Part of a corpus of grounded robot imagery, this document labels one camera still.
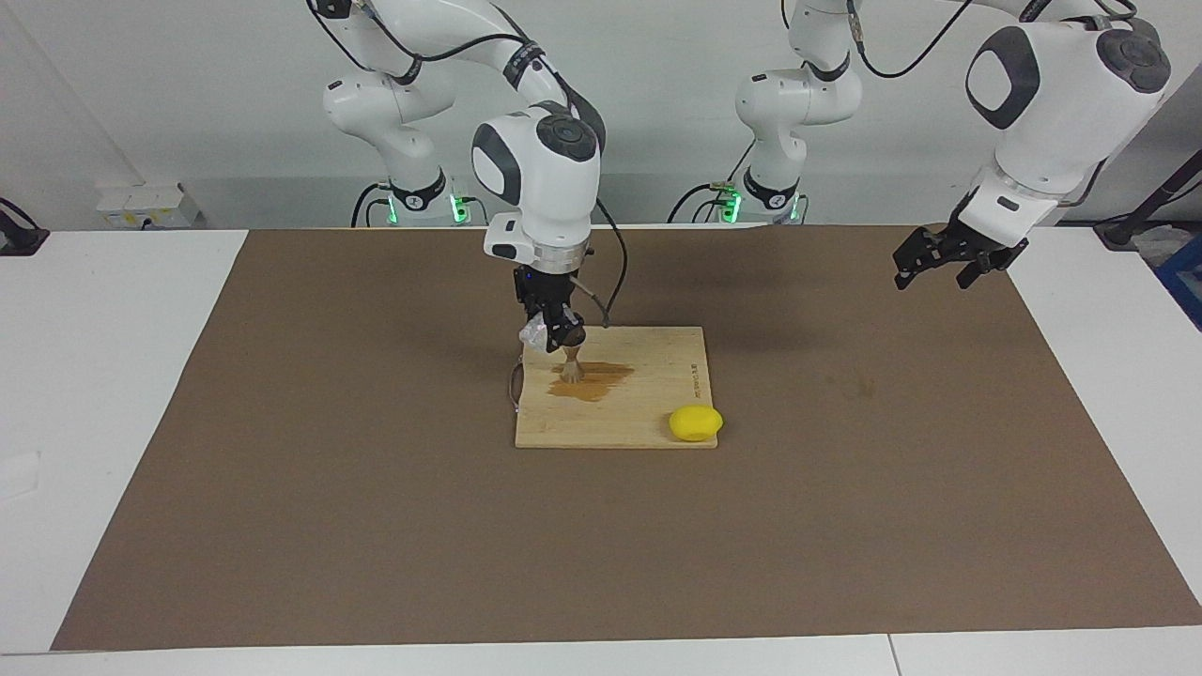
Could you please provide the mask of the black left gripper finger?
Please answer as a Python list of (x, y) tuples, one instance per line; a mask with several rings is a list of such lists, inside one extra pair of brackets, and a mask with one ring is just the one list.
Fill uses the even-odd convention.
[(950, 249), (946, 241), (948, 235), (945, 229), (939, 231), (915, 229), (905, 241), (902, 241), (892, 255), (897, 269), (895, 287), (905, 290), (920, 273), (939, 269), (948, 263)]
[(959, 287), (971, 287), (978, 278), (1004, 268), (1004, 253), (978, 253), (966, 261), (964, 269), (956, 275)]

